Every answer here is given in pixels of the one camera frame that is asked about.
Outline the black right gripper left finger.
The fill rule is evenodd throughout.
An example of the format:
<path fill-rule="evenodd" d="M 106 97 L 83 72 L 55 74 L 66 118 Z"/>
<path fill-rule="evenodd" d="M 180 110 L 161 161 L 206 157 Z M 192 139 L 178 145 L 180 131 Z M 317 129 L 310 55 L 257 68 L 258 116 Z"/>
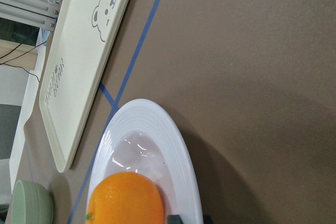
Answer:
<path fill-rule="evenodd" d="M 183 224 L 183 221 L 179 215 L 168 215 L 167 224 Z"/>

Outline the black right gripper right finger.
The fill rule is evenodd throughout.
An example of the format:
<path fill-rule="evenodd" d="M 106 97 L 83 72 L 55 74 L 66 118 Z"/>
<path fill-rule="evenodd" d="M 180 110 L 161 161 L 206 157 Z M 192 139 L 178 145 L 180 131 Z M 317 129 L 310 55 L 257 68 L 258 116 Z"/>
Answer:
<path fill-rule="evenodd" d="M 209 215 L 203 216 L 203 224 L 212 224 L 212 219 Z"/>

